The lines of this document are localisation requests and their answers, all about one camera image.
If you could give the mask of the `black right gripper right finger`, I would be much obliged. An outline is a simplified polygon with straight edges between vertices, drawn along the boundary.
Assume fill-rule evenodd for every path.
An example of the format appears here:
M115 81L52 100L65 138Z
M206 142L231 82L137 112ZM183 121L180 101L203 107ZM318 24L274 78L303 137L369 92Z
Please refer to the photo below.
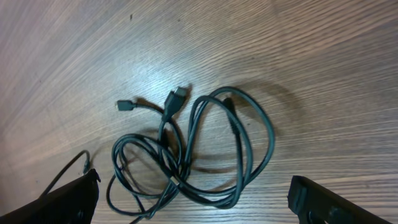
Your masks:
M304 176L292 177L287 199L300 224L391 224Z

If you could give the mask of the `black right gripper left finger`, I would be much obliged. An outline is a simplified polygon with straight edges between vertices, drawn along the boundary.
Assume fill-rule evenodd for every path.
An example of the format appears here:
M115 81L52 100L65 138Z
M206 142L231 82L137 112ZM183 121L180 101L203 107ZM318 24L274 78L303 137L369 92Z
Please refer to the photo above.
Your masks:
M99 198L95 169L1 217L1 223L90 223Z

